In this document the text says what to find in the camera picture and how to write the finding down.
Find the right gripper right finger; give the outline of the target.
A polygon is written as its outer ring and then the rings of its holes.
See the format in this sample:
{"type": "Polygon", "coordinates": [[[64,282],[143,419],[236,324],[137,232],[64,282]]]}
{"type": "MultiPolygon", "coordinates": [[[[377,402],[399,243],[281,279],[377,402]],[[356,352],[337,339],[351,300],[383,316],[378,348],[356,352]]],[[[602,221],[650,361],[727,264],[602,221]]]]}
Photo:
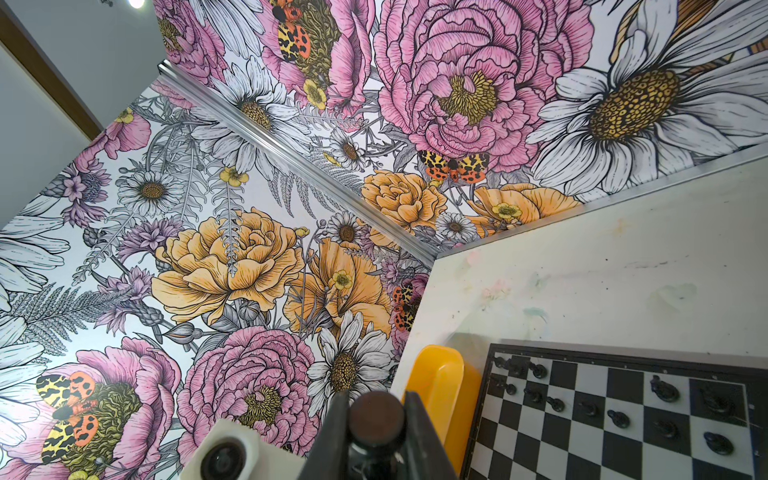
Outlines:
{"type": "Polygon", "coordinates": [[[406,392],[403,458],[405,478],[410,480],[457,480],[458,477],[416,392],[406,392]]]}

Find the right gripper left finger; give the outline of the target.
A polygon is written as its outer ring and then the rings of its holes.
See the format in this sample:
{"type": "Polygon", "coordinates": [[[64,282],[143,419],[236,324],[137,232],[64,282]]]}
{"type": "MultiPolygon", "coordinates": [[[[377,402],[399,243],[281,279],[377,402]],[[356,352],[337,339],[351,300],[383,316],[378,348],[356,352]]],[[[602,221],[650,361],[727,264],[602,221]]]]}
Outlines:
{"type": "Polygon", "coordinates": [[[344,480],[349,455],[349,392],[336,393],[322,428],[298,476],[299,480],[344,480]]]}

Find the black bishop chess piece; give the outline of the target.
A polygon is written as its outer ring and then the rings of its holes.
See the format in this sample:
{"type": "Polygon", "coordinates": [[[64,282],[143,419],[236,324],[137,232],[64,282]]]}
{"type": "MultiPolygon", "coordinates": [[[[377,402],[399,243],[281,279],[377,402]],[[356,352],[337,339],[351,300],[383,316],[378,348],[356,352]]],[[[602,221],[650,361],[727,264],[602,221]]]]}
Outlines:
{"type": "Polygon", "coordinates": [[[391,393],[357,398],[347,414],[347,478],[397,479],[405,426],[404,407],[391,393]]]}

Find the black pawn piece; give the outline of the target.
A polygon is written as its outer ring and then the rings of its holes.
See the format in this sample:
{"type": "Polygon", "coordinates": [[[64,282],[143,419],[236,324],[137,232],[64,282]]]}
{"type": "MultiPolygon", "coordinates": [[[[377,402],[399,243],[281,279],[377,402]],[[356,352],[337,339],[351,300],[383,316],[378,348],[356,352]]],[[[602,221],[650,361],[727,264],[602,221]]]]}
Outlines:
{"type": "Polygon", "coordinates": [[[658,419],[653,421],[653,426],[656,432],[663,438],[674,440],[679,437],[679,429],[677,425],[666,419],[658,419]]]}

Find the yellow plastic tray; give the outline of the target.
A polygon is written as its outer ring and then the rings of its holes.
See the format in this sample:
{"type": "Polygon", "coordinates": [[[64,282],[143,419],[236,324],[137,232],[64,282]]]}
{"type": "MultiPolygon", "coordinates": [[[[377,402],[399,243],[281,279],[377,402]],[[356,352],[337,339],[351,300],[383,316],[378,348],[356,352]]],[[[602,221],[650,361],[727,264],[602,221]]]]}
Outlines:
{"type": "Polygon", "coordinates": [[[481,373],[458,350],[428,345],[416,358],[406,391],[419,394],[457,475],[469,443],[481,373]]]}

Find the black white chessboard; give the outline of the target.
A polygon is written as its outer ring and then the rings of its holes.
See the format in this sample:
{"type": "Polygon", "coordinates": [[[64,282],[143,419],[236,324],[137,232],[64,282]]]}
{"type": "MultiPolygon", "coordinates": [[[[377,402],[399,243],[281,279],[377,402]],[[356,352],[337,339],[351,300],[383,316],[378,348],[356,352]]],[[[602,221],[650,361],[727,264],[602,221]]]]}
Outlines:
{"type": "Polygon", "coordinates": [[[496,343],[461,475],[465,479],[763,479],[763,369],[496,343]],[[702,403],[729,398],[729,417],[702,403]],[[653,421],[674,422],[661,437],[653,421]]]}

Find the black rook corner piece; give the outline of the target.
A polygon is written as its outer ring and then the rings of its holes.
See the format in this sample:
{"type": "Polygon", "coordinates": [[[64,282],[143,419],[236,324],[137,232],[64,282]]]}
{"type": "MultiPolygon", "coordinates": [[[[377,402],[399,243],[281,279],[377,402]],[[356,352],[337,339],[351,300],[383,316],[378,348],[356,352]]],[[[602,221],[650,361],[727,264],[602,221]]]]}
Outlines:
{"type": "Polygon", "coordinates": [[[732,415],[734,404],[729,398],[720,396],[708,388],[702,388],[699,392],[702,403],[710,412],[725,417],[732,415]]]}

